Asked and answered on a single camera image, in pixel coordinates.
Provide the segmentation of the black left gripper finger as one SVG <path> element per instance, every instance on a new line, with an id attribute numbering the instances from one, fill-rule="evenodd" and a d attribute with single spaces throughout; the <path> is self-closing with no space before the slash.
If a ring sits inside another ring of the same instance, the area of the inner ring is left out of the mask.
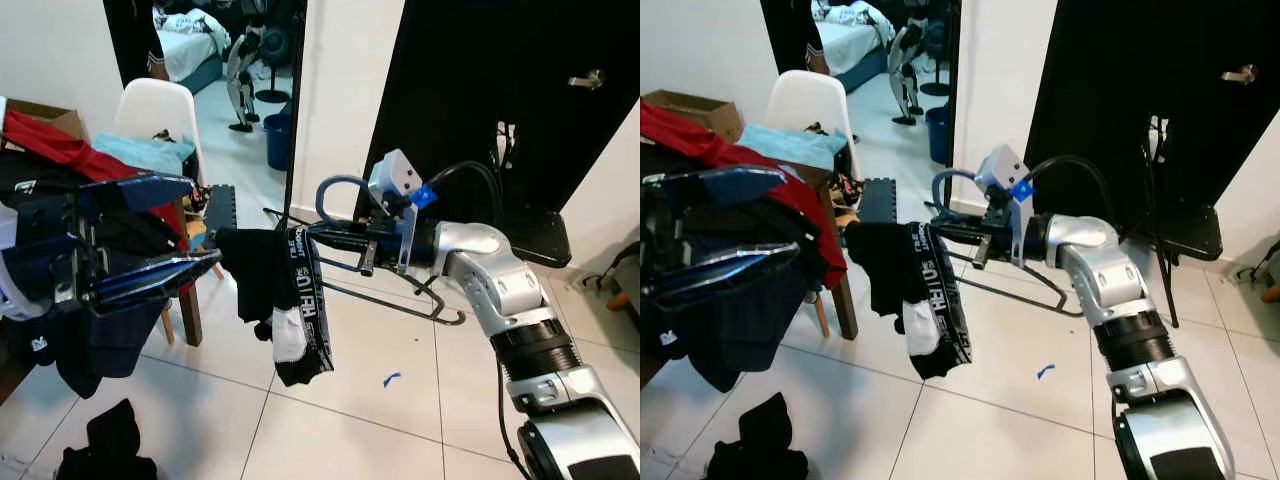
<path id="1" fill-rule="evenodd" d="M 655 270 L 648 276 L 648 301 L 658 306 L 698 305 L 785 270 L 799 256 L 799 250 L 728 250 L 690 265 Z"/>
<path id="2" fill-rule="evenodd" d="M 145 173 L 119 180 L 105 180 L 79 188 L 79 214 L 140 212 L 172 206 L 192 193 L 196 183 L 188 177 Z"/>
<path id="3" fill-rule="evenodd" d="M 716 205 L 749 202 L 787 182 L 785 172 L 767 166 L 719 166 L 698 172 L 696 178 Z"/>
<path id="4" fill-rule="evenodd" d="M 173 297 L 212 270 L 220 260 L 220 252 L 193 252 L 159 259 L 142 268 L 91 282 L 90 300 L 97 306 L 125 306 Z"/>

